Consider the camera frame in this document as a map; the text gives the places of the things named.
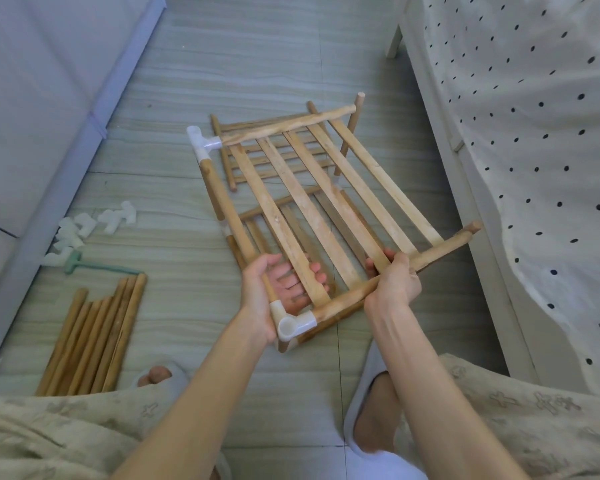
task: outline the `white fabric with black dots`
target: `white fabric with black dots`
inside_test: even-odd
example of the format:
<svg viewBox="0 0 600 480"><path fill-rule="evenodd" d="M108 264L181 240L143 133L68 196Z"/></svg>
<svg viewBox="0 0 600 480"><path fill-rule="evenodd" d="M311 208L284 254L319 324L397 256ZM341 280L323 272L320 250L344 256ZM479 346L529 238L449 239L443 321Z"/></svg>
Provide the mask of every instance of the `white fabric with black dots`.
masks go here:
<svg viewBox="0 0 600 480"><path fill-rule="evenodd" d="M423 1L423 49L511 267L600 377L600 0Z"/></svg>

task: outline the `foot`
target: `foot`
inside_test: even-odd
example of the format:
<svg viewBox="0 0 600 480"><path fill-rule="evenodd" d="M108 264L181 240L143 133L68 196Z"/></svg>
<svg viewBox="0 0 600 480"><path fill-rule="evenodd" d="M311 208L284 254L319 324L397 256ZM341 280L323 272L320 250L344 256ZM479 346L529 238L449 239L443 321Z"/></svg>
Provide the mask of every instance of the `foot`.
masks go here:
<svg viewBox="0 0 600 480"><path fill-rule="evenodd" d="M149 373L138 379L138 387L148 386L149 384L160 384L163 380L171 377L171 371L163 365L155 365L149 369ZM214 468L209 480L221 480L220 474Z"/></svg>
<svg viewBox="0 0 600 480"><path fill-rule="evenodd" d="M353 438L365 453L393 452L393 436L402 407L388 372L376 376L353 427Z"/></svg>

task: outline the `green hammer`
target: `green hammer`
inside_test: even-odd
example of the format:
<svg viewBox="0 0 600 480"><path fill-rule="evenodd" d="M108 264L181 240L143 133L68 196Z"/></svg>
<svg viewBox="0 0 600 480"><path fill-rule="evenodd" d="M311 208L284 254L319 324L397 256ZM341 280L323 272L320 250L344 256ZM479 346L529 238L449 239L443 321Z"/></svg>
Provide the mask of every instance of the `green hammer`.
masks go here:
<svg viewBox="0 0 600 480"><path fill-rule="evenodd" d="M112 266L110 264L100 264L97 262L80 261L80 258L82 258L82 252L74 250L69 255L69 259L66 260L66 263L64 263L64 273L71 274L72 272L74 272L75 268L77 268L78 266L90 267L92 269L106 269L108 271L115 271L117 273L127 273L127 274L142 273L142 271L139 271L138 269L132 269L130 267Z"/></svg>

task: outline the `person's right arm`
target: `person's right arm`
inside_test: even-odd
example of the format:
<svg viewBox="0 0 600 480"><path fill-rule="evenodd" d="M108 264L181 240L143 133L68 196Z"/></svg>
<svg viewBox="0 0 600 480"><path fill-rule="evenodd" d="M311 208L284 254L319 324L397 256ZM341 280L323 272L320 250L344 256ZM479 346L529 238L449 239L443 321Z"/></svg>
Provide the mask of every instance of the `person's right arm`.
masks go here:
<svg viewBox="0 0 600 480"><path fill-rule="evenodd" d="M365 311L427 476L528 479L472 409L426 338L409 307L420 291L409 258L398 253L366 298Z"/></svg>

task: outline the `person's right hand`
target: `person's right hand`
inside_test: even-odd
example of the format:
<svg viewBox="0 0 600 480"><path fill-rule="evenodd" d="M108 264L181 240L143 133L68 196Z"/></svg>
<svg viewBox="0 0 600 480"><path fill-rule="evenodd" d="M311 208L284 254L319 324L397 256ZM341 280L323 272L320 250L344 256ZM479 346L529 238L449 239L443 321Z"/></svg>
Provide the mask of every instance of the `person's right hand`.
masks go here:
<svg viewBox="0 0 600 480"><path fill-rule="evenodd" d="M409 306L422 291L416 272L409 266L409 257L404 253L384 253L392 261L382 275L375 291L365 298L365 312L369 319L387 317ZM367 273L373 276L373 263L367 263Z"/></svg>

